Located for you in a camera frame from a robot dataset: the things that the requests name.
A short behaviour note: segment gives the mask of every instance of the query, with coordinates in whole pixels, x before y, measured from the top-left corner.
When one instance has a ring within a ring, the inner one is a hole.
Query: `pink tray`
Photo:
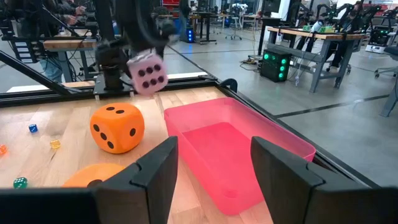
[[[233,98],[169,108],[164,119],[180,155],[226,215],[264,200],[251,162],[253,136],[308,161],[315,155],[312,145]]]

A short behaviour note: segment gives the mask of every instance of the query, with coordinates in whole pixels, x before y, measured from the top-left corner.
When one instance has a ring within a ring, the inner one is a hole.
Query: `concrete floor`
[[[321,80],[317,92],[310,93],[312,75],[307,72],[303,72],[300,83],[295,86],[294,82],[274,83],[257,72],[239,67],[240,61],[247,59],[254,50],[257,52],[259,32],[254,35],[249,31],[238,32],[243,40],[225,39],[228,32],[226,29],[220,35],[211,35],[218,41],[217,45],[179,42],[171,49],[167,48],[168,73],[205,70],[222,80],[234,78],[242,94],[371,181],[383,186],[398,186],[398,109],[389,118],[379,116],[387,100],[385,95],[391,92],[396,79],[388,75],[374,78],[375,69],[393,67],[397,62],[388,55],[365,52],[363,47],[353,54],[350,60],[352,72],[344,77],[339,90],[333,88],[334,80]],[[318,52],[321,44],[316,41],[313,52]],[[0,49],[14,56],[6,42],[0,42]],[[78,69],[75,60],[72,64]],[[39,64],[31,66],[42,71]],[[289,77],[293,73],[295,68],[290,68]],[[2,62],[0,80],[0,93],[12,86],[37,85],[11,67],[3,66]],[[294,113],[314,108],[320,109]]]

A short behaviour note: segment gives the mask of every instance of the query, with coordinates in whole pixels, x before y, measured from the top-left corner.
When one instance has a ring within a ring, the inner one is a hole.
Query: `small green die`
[[[14,180],[15,189],[24,189],[27,187],[27,179],[25,177],[20,177]]]

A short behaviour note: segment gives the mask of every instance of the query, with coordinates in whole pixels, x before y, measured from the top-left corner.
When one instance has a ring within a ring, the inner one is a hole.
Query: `small orange die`
[[[7,152],[6,145],[0,145],[0,155],[4,155]]]

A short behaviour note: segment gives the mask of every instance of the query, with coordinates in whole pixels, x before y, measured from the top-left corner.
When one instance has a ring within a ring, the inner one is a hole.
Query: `black electronics box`
[[[291,57],[291,54],[279,52],[274,49],[265,49],[262,56],[260,75],[273,82],[286,81]]]

